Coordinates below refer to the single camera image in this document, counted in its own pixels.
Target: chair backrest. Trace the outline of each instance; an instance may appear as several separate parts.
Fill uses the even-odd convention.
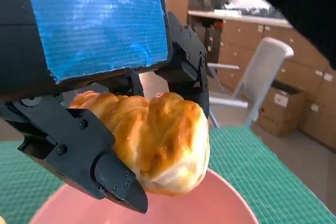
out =
[[[246,122],[248,126],[250,126],[258,112],[283,61],[293,55],[292,48],[282,41],[273,38],[264,38],[260,42],[234,92],[234,96],[239,97],[245,91],[248,100],[253,103],[252,110]]]

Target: table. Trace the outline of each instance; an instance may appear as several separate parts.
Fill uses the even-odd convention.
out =
[[[237,15],[237,14],[231,14],[230,11],[225,10],[218,10],[212,12],[206,12],[203,10],[188,10],[188,15],[191,17],[236,20],[248,23],[258,23],[260,25],[267,25],[267,26],[279,26],[287,28],[292,27],[292,25],[288,23],[288,21],[285,19]]]
[[[236,188],[260,224],[336,223],[336,217],[250,129],[212,129],[210,143],[210,168]],[[0,143],[0,215],[8,224],[28,223],[62,184],[20,153],[19,144]]]

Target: pastry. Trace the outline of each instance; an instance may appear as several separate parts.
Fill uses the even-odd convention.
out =
[[[113,150],[145,191],[183,195],[203,180],[210,145],[202,108],[175,93],[139,96],[87,91],[70,108],[91,110],[113,133]]]

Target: white countertop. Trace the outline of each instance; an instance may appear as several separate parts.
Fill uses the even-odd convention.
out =
[[[188,14],[190,16],[224,19],[224,20],[237,20],[242,22],[258,23],[261,25],[268,25],[268,26],[280,26],[288,28],[292,27],[292,25],[285,19],[245,16],[237,14],[234,11],[205,12],[202,10],[189,10]]]

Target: green cutting mat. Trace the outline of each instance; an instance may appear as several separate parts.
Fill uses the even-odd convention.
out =
[[[336,217],[250,129],[212,129],[210,145],[210,168],[242,195],[260,224],[336,223]]]
[[[0,216],[7,224],[26,224],[62,184],[17,150],[21,142],[0,142]]]
[[[210,137],[210,168],[237,189],[260,224],[336,223],[335,216],[249,129],[213,129]],[[20,153],[19,144],[0,142],[0,215],[7,224],[28,223],[61,185]]]

